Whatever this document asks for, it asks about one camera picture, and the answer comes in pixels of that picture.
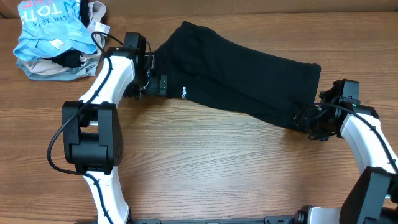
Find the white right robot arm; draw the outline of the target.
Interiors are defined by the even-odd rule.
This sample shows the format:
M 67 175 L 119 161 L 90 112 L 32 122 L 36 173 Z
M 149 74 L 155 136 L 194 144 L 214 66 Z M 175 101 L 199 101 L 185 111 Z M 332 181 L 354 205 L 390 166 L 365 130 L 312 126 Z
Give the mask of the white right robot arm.
M 289 223 L 397 223 L 397 209 L 384 206 L 386 199 L 397 203 L 397 156 L 376 110 L 361 104 L 359 82 L 337 80 L 319 97 L 294 116 L 294 124 L 311 140 L 344 139 L 360 177 L 341 208 L 304 206 Z

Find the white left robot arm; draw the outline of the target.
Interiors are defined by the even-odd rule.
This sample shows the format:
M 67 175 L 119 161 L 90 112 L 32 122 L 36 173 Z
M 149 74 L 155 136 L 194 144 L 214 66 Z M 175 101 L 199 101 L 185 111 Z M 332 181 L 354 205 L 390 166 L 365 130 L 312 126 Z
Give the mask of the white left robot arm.
M 165 96 L 167 76 L 152 74 L 154 55 L 146 38 L 128 32 L 118 47 L 102 50 L 102 71 L 91 88 L 77 101 L 62 106 L 65 158 L 88 184 L 97 223 L 132 223 L 129 205 L 119 179 L 124 141 L 118 116 L 122 98 Z

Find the black t-shirt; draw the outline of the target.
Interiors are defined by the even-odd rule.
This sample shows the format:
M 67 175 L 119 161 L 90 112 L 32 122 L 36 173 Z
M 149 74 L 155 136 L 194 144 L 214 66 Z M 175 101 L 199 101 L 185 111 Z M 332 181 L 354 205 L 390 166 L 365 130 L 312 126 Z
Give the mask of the black t-shirt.
M 321 67 L 265 54 L 184 21 L 155 52 L 166 95 L 216 109 L 246 113 L 295 129 L 304 104 L 313 103 Z

